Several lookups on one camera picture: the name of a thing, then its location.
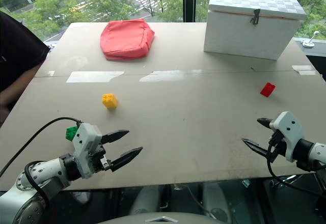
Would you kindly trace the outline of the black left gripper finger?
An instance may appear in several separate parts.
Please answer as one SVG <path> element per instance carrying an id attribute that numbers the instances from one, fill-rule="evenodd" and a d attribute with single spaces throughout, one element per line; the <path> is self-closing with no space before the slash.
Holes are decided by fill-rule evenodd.
<path id="1" fill-rule="evenodd" d="M 101 138 L 102 144 L 112 143 L 120 138 L 124 137 L 126 134 L 129 133 L 129 130 L 116 130 L 114 132 L 110 132 L 108 134 L 105 134 Z"/>
<path id="2" fill-rule="evenodd" d="M 111 162 L 110 170 L 114 172 L 122 168 L 123 166 L 129 164 L 135 157 L 139 155 L 142 149 L 143 147 L 138 147 L 122 154 L 118 159 Z"/>

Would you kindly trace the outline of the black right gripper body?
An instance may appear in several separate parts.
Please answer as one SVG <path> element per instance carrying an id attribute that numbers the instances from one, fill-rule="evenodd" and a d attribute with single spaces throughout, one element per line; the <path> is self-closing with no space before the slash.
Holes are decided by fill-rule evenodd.
<path id="1" fill-rule="evenodd" d="M 273 163 L 278 155 L 285 157 L 286 143 L 283 141 L 284 135 L 276 130 L 269 139 L 266 159 L 268 163 Z"/>

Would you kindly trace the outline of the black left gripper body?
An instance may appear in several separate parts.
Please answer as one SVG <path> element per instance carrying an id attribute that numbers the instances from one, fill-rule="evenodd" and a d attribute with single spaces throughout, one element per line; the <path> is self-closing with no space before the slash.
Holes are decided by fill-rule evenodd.
<path id="1" fill-rule="evenodd" d="M 105 153 L 106 150 L 104 149 L 102 144 L 99 144 L 95 148 L 95 150 L 88 153 L 93 173 L 97 173 L 99 171 L 107 171 L 111 169 L 111 161 L 107 160 Z"/>

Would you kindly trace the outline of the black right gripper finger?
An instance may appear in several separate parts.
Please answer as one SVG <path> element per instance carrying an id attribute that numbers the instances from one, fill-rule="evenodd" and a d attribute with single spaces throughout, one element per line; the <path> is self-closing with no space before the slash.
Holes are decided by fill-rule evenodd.
<path id="1" fill-rule="evenodd" d="M 269 119 L 269 118 L 258 118 L 257 119 L 257 122 L 259 124 L 261 124 L 262 126 L 268 128 L 268 129 L 272 129 L 273 128 L 272 125 L 271 125 L 272 121 L 273 120 L 272 119 Z"/>
<path id="2" fill-rule="evenodd" d="M 267 156 L 268 151 L 262 147 L 260 147 L 256 142 L 247 139 L 247 138 L 242 138 L 241 139 L 252 151 L 255 153 L 261 155 L 261 156 Z"/>

